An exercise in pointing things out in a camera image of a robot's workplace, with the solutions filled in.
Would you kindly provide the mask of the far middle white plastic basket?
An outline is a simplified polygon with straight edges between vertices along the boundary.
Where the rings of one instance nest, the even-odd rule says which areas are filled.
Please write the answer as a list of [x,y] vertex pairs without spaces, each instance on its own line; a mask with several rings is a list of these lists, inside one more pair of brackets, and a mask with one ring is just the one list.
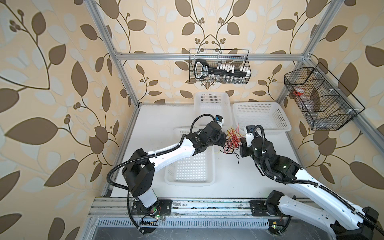
[[222,130],[226,132],[233,126],[233,115],[229,95],[227,93],[199,92],[194,96],[194,118],[202,114],[222,116]]

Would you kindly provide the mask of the black tool with white sockets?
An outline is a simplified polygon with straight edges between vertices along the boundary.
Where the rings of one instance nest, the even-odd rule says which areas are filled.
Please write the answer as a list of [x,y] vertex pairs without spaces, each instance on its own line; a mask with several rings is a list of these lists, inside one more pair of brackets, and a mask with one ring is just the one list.
[[252,75],[252,72],[247,66],[240,66],[236,68],[235,65],[217,63],[209,64],[208,61],[203,59],[195,60],[191,69],[191,73],[195,79],[203,80],[209,78],[210,80],[241,80],[246,81]]

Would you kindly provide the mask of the near white plastic basket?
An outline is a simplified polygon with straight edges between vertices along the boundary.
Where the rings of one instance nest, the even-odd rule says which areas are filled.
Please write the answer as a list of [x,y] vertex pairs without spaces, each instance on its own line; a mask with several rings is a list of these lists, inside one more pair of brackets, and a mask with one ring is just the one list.
[[204,187],[215,182],[215,149],[184,158],[165,168],[165,182],[184,187]]

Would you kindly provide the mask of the white plastic basket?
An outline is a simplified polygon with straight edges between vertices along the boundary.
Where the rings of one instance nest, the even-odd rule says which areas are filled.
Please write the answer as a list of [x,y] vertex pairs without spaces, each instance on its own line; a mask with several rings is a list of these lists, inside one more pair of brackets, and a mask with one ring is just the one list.
[[204,187],[215,182],[215,149],[184,158],[165,168],[165,182],[184,187]]
[[226,132],[233,126],[233,115],[229,95],[227,93],[199,92],[194,96],[194,118],[202,114],[222,116],[222,130]]
[[289,132],[292,126],[282,107],[276,102],[248,102],[233,104],[235,124],[241,135],[246,126],[261,125],[267,133]]

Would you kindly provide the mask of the far right white plastic basket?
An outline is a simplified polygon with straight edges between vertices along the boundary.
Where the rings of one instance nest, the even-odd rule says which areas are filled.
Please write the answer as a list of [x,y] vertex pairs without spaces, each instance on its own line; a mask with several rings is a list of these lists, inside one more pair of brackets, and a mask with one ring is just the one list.
[[248,102],[233,104],[235,124],[241,135],[246,126],[261,125],[267,133],[289,132],[292,126],[282,107],[276,102]]

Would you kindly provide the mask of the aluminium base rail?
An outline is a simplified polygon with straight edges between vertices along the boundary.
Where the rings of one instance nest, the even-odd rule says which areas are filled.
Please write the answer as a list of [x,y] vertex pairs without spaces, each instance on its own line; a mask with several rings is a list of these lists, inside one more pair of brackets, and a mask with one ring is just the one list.
[[297,221],[269,215],[264,199],[160,199],[155,213],[145,213],[133,199],[96,198],[88,217],[100,227],[268,229]]

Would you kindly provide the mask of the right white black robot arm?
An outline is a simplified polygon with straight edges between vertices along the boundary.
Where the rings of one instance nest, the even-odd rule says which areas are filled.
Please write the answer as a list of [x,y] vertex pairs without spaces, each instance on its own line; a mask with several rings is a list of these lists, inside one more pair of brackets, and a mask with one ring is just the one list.
[[296,189],[317,207],[304,204],[279,191],[265,200],[267,212],[295,217],[327,232],[337,240],[371,240],[374,232],[384,230],[378,224],[378,212],[371,207],[352,204],[317,181],[298,163],[276,153],[261,125],[245,127],[241,139],[241,157],[251,157],[261,174],[268,179]]

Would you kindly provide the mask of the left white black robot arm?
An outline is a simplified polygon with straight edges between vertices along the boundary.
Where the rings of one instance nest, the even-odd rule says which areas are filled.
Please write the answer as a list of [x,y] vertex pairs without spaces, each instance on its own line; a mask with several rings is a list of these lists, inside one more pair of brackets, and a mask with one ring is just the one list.
[[223,147],[227,138],[222,131],[223,122],[224,118],[220,115],[202,114],[193,121],[189,133],[182,135],[178,143],[156,151],[138,149],[129,160],[108,172],[107,183],[127,191],[128,215],[141,234],[145,235],[148,231],[134,220],[130,196],[145,208],[145,217],[160,214],[160,201],[152,188],[155,173],[179,160],[203,153],[211,146]]

